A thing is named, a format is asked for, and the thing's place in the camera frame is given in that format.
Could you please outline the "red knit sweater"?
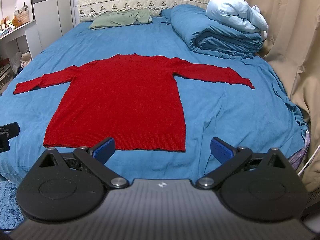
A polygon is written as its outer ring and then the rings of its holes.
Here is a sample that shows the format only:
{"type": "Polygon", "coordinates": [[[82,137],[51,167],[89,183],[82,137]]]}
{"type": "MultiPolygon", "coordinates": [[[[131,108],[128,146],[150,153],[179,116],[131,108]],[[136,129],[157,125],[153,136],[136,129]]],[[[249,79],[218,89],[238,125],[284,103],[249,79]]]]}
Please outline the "red knit sweater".
{"type": "Polygon", "coordinates": [[[50,120],[46,147],[92,147],[112,137],[118,150],[185,151],[176,76],[251,86],[231,68],[164,56],[115,55],[18,83],[15,94],[68,83],[50,120]]]}

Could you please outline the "blue fluffy rug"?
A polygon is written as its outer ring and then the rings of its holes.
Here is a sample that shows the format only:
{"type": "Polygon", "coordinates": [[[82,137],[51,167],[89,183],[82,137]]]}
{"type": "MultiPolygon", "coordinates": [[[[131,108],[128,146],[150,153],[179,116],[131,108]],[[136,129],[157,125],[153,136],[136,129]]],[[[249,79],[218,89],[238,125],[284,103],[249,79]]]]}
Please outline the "blue fluffy rug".
{"type": "Polygon", "coordinates": [[[17,184],[10,181],[1,181],[1,229],[12,231],[24,221],[16,200],[17,184]]]}

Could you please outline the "white desk shelf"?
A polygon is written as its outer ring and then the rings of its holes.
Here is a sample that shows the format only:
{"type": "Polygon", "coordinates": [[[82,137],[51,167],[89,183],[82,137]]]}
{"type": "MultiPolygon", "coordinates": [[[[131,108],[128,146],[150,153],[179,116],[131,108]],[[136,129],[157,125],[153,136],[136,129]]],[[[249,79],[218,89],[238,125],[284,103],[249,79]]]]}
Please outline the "white desk shelf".
{"type": "Polygon", "coordinates": [[[16,54],[25,51],[24,47],[20,48],[19,39],[25,39],[26,50],[29,50],[32,59],[42,51],[36,20],[32,20],[1,36],[1,60],[5,61],[5,65],[1,67],[1,95],[14,79],[14,64],[20,63],[16,54]]]}

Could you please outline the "woven basket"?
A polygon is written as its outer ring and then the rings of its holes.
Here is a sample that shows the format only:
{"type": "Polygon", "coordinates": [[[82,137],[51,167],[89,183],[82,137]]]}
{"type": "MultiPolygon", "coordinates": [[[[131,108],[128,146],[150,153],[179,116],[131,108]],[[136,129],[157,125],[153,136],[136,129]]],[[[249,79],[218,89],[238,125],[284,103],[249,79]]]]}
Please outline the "woven basket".
{"type": "Polygon", "coordinates": [[[21,24],[28,23],[30,21],[29,10],[26,10],[26,11],[23,11],[23,12],[17,14],[16,18],[17,18],[18,22],[20,22],[21,24]]]}

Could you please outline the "rolled blue duvet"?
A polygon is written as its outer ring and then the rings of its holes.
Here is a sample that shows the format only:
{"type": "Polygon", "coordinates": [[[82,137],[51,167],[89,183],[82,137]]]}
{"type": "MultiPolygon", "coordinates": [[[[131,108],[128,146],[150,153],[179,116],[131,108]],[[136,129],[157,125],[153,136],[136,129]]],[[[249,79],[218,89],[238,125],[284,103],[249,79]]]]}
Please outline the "rolled blue duvet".
{"type": "Polygon", "coordinates": [[[247,33],[223,25],[206,16],[204,9],[194,5],[178,5],[163,9],[160,16],[188,48],[198,54],[222,59],[253,58],[263,48],[260,33],[247,33]]]}

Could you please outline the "white wardrobe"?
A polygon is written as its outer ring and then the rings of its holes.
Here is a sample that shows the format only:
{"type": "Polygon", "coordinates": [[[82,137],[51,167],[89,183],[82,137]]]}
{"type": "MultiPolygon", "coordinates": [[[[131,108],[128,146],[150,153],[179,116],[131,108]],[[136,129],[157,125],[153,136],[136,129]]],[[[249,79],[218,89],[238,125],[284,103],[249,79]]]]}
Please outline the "white wardrobe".
{"type": "Polygon", "coordinates": [[[43,49],[74,27],[71,0],[31,0],[31,2],[43,49]]]}

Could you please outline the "light blue blanket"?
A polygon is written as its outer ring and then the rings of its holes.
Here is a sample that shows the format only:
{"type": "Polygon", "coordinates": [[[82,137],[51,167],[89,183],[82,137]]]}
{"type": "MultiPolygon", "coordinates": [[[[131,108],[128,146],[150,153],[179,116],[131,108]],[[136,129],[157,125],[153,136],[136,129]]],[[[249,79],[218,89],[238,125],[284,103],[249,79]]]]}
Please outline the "light blue blanket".
{"type": "Polygon", "coordinates": [[[211,20],[238,31],[258,33],[268,31],[268,23],[257,5],[250,6],[245,0],[210,0],[206,15],[211,20]]]}

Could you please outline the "green pillow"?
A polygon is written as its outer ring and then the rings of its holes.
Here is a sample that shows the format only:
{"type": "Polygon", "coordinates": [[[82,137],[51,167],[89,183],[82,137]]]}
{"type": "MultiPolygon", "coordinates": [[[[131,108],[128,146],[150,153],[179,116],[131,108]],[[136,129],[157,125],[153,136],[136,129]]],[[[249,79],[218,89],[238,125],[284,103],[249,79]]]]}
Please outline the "green pillow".
{"type": "Polygon", "coordinates": [[[149,24],[151,22],[152,16],[148,9],[134,9],[128,11],[123,10],[101,14],[92,22],[92,24],[89,26],[89,29],[149,24]]]}

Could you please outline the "beige curtain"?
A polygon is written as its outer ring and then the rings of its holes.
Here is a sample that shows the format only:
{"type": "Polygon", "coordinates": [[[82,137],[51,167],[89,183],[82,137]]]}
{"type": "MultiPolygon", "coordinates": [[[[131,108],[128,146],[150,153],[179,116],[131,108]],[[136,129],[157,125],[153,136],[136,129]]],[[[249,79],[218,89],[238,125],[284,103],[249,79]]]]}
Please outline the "beige curtain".
{"type": "Polygon", "coordinates": [[[319,0],[245,0],[257,5],[269,31],[261,54],[309,124],[308,191],[319,188],[319,0]]]}

